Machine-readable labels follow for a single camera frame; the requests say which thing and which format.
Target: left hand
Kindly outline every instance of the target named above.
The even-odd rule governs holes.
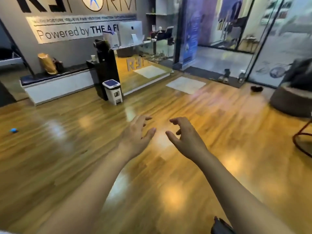
[[[118,148],[127,154],[129,160],[141,154],[154,137],[156,128],[149,129],[146,135],[142,136],[143,127],[146,125],[145,121],[150,119],[152,118],[144,115],[136,116],[122,132]]]

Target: white monitor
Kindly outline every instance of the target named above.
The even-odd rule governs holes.
[[[120,22],[119,25],[119,36],[121,47],[133,46],[132,34],[135,34],[140,42],[143,42],[143,30],[142,21],[128,21]]]

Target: hand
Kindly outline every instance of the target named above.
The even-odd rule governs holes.
[[[145,121],[150,119],[152,118],[144,115],[136,116],[122,132],[118,148],[127,154],[129,160],[141,154],[154,137],[156,128],[149,129],[146,135],[142,137],[143,127],[146,125]]]
[[[180,126],[176,135],[181,135],[181,137],[178,139],[171,131],[166,131],[166,135],[185,157],[193,161],[196,157],[208,152],[205,143],[186,117],[173,118],[169,121]]]

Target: trash can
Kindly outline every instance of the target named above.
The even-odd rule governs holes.
[[[119,82],[113,79],[110,79],[110,80],[104,81],[102,84],[105,88],[108,101],[110,101],[114,105],[118,105],[122,103],[122,94],[121,94],[121,87],[120,87]]]

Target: floor logo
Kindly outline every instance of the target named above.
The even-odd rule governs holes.
[[[103,0],[82,0],[86,7],[92,11],[99,11],[103,7]]]

